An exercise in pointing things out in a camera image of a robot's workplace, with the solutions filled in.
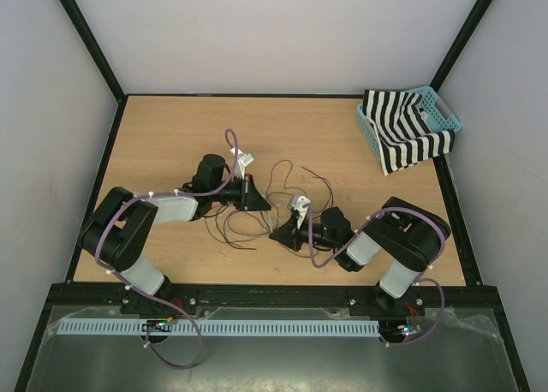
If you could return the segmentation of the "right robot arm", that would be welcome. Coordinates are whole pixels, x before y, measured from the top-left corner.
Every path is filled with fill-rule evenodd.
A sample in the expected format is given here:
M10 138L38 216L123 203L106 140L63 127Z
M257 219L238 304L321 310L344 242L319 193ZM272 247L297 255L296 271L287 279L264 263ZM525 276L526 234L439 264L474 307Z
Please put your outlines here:
M397 197L389 198L358 229L335 206L321 211L314 222L311 207L308 198L295 196L288 221L269 238L294 252L308 246L316 269L334 261L348 272L358 272L378 252L387 252L392 261L374 294L375 306L385 314L403 306L404 294L441 256L451 235L441 217Z

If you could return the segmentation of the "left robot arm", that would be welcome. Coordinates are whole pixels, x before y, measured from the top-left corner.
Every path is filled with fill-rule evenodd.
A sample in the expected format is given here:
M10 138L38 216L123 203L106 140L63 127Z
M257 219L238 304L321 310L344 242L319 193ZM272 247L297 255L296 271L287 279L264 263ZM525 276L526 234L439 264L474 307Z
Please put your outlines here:
M150 312L163 312L170 305L169 278L157 270L144 254L153 226L197 221L218 202L238 211L268 211L271 205L246 172L253 162L250 153L231 152L228 165L216 154L206 154L190 182L167 193L136 195L114 187L80 230L78 245L96 263L129 287L142 291L140 302Z

